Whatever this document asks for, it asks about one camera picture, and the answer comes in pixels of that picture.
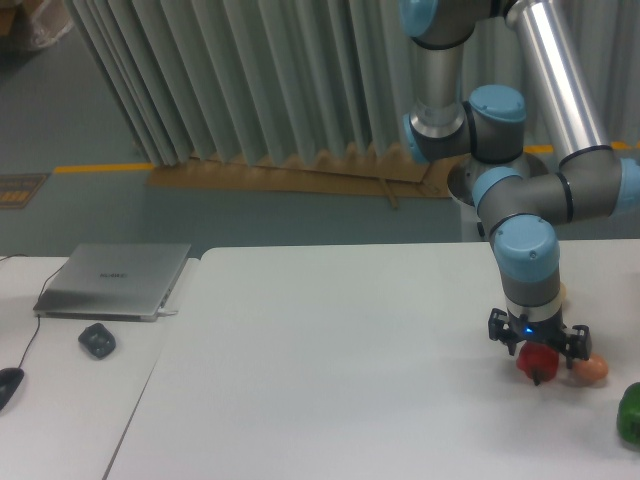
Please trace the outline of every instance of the white table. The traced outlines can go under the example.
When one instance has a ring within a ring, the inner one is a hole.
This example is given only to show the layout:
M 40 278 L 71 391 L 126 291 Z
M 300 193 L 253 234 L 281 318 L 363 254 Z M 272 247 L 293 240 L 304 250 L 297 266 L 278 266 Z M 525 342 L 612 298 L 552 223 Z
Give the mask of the white table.
M 36 328 L 32 308 L 64 258 L 0 262 L 0 368 L 17 367 Z M 167 309 L 180 307 L 197 260 L 189 260 Z M 117 347 L 95 360 L 78 335 L 95 321 L 42 319 L 25 378 L 0 412 L 0 478 L 105 476 L 173 320 L 103 322 Z
M 640 381 L 640 241 L 561 248 L 603 384 L 562 366 L 535 387 L 488 339 L 488 244 L 209 251 L 109 480 L 637 478 L 615 421 Z

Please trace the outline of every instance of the orange egg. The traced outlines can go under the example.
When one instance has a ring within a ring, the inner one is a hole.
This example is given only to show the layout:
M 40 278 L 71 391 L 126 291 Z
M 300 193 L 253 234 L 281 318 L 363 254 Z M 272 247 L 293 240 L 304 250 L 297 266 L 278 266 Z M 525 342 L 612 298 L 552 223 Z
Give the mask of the orange egg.
M 573 371 L 587 382 L 597 382 L 607 376 L 609 365 L 600 355 L 592 353 L 589 360 L 576 360 L 573 363 Z

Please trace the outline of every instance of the green pepper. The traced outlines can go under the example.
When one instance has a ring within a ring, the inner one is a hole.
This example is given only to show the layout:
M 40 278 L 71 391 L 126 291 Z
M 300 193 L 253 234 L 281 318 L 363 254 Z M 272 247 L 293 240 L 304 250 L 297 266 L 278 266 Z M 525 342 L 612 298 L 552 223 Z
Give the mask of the green pepper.
M 618 433 L 629 443 L 640 445 L 640 382 L 624 392 L 618 407 Z

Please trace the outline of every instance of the aluminum arm tube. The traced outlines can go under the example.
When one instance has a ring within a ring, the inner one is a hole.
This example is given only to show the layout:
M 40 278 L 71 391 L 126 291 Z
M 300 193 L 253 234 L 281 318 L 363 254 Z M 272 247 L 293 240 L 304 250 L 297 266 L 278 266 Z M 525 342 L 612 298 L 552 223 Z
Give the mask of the aluminum arm tube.
M 559 160 L 609 139 L 593 106 L 557 0 L 519 0 L 507 14 Z

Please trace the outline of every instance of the silver laptop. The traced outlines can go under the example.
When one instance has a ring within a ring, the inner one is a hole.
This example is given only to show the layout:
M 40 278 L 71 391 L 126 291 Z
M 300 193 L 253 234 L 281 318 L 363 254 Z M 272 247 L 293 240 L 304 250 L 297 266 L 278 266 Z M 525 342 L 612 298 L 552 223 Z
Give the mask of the silver laptop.
M 186 244 L 81 244 L 33 310 L 47 317 L 157 318 L 187 261 Z

